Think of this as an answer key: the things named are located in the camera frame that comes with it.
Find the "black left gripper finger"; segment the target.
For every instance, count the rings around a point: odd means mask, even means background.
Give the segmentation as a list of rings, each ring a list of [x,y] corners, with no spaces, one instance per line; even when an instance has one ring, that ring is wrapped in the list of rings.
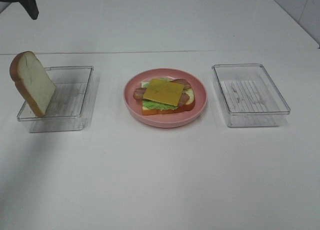
[[[38,18],[39,10],[36,0],[19,0],[19,2],[31,17],[31,19],[36,20]]]

